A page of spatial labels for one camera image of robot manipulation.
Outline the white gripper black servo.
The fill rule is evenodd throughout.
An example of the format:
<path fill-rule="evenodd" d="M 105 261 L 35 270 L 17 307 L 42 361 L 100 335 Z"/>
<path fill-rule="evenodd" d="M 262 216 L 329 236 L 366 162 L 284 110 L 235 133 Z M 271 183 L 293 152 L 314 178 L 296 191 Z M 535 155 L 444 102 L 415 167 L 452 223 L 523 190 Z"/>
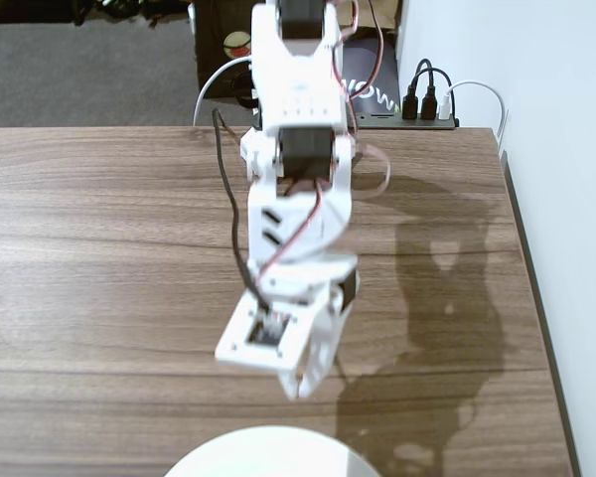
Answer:
<path fill-rule="evenodd" d="M 359 290 L 359 258 L 322 252 L 288 262 L 268 260 L 257 269 L 257 287 L 269 308 L 276 302 L 310 304 L 324 288 L 329 300 L 318 312 L 309 337 L 306 368 L 277 375 L 286 397 L 309 397 L 331 371 L 345 320 L 353 310 Z"/>

